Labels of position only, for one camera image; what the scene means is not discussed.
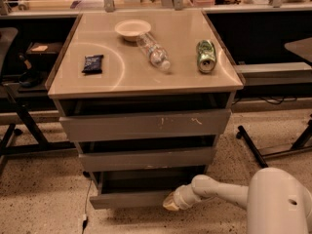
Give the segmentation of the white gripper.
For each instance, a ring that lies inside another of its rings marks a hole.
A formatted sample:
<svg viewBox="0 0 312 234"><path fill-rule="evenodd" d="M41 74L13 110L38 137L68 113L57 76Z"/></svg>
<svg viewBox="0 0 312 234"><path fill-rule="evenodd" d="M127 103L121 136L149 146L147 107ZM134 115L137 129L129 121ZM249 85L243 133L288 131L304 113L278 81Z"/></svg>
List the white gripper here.
<svg viewBox="0 0 312 234"><path fill-rule="evenodd" d="M176 212L178 210L190 209L195 204L207 199L210 199L210 196L196 193L190 184L182 185L165 198L163 207L168 211Z"/></svg>

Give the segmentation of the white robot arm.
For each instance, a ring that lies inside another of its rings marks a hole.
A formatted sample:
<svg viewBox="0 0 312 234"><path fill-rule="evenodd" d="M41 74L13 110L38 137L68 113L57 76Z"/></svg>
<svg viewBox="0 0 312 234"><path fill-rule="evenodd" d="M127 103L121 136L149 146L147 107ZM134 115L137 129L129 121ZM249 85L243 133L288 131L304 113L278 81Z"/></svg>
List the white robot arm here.
<svg viewBox="0 0 312 234"><path fill-rule="evenodd" d="M295 177L265 168L247 186L197 175L164 200L169 211L187 210L218 197L247 211L247 234L312 234L312 194Z"/></svg>

